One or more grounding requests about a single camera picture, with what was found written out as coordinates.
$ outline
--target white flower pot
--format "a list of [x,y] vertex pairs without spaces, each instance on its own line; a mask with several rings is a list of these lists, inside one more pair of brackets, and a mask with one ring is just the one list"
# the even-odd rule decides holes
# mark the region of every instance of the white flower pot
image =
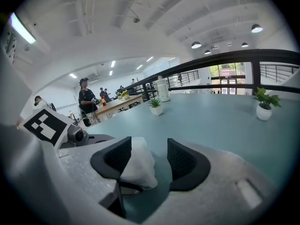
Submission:
[[123,97],[124,97],[125,100],[128,99],[128,98],[130,98],[129,94],[126,94]]
[[150,107],[151,112],[153,113],[153,115],[159,116],[160,114],[163,113],[163,106],[160,105],[159,107]]
[[260,107],[259,105],[257,105],[256,114],[260,120],[266,121],[271,117],[272,110],[271,109],[267,110],[267,109],[264,109],[264,108]]

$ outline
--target white bottle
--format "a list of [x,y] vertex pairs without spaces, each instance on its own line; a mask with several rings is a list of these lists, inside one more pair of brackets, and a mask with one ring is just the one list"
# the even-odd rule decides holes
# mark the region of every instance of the white bottle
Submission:
[[154,81],[156,84],[156,90],[157,90],[157,95],[160,101],[166,102],[169,101],[170,95],[169,95],[169,90],[167,86],[167,82],[163,79],[162,76],[158,76],[158,80]]

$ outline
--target black railing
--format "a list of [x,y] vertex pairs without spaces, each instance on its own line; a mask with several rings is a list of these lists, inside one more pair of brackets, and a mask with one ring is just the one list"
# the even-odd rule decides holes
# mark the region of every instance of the black railing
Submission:
[[[182,87],[185,84],[191,83],[192,81],[195,81],[197,79],[199,79],[198,71],[191,71],[188,73],[174,74],[172,76],[165,78],[165,81],[167,82],[168,88],[177,88],[177,87]],[[145,84],[145,87],[147,89],[149,99],[155,98],[157,96],[156,90],[151,83]],[[138,85],[138,86],[134,86],[133,88],[129,88],[128,92],[130,95],[145,94],[143,85]]]
[[220,53],[196,60],[192,60],[175,67],[166,69],[162,72],[156,73],[149,76],[137,83],[126,87],[125,89],[131,89],[137,86],[142,86],[140,92],[136,91],[133,94],[144,94],[146,100],[149,100],[150,94],[155,96],[156,90],[153,89],[151,83],[157,80],[158,76],[161,75],[163,78],[170,77],[179,73],[188,72],[191,70],[196,70],[199,68],[207,68],[210,66],[227,64],[227,63],[237,63],[237,62],[251,62],[252,64],[252,84],[208,84],[208,85],[195,85],[195,86],[184,86],[184,87],[170,87],[169,90],[185,90],[185,89],[212,89],[212,88],[245,88],[252,89],[252,94],[257,91],[257,87],[264,87],[266,90],[277,90],[285,92],[300,93],[300,88],[286,87],[286,86],[275,86],[261,84],[261,64],[260,62],[280,62],[289,63],[293,65],[300,66],[300,53],[292,52],[287,50],[278,49],[252,49],[244,51],[234,51]]
[[295,65],[261,64],[261,76],[283,83],[298,69],[299,66]]

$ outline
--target camera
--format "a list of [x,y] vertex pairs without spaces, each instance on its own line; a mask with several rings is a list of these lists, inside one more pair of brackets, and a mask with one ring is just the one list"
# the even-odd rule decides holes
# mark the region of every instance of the camera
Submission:
[[100,101],[95,97],[92,99],[92,102],[96,105],[100,103]]

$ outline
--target bottle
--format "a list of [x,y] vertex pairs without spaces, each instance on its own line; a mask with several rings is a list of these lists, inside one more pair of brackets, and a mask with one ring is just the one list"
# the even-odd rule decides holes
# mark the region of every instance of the bottle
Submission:
[[171,98],[170,98],[168,86],[167,86],[166,81],[163,79],[163,77],[158,76],[158,80],[154,81],[153,83],[156,84],[156,90],[157,90],[157,94],[158,94],[158,97],[160,98],[160,100],[162,102],[169,101]]
[[106,102],[105,102],[105,99],[104,99],[104,96],[103,96],[103,95],[101,95],[101,101],[102,101],[102,105],[103,105],[103,106],[106,106]]

